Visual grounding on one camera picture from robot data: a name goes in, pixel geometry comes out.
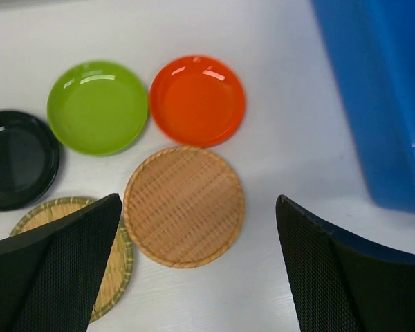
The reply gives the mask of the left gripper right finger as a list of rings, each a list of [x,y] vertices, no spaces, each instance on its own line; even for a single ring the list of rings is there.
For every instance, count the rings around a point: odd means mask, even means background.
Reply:
[[[415,254],[278,197],[277,231],[301,331],[415,331]]]

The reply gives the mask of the green-rimmed bamboo tray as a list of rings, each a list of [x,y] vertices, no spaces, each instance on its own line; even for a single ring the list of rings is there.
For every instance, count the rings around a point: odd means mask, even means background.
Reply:
[[[12,229],[13,237],[22,232],[32,230],[51,221],[72,214],[96,201],[86,196],[62,197],[34,207],[27,212]],[[99,293],[93,307],[90,322],[106,315],[124,295],[133,271],[133,242],[127,234],[124,221],[118,224],[115,239],[111,248]]]

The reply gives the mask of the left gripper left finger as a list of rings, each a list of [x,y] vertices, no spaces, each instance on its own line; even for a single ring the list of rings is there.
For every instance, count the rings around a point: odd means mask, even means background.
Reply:
[[[121,210],[110,194],[0,240],[0,331],[86,331]]]

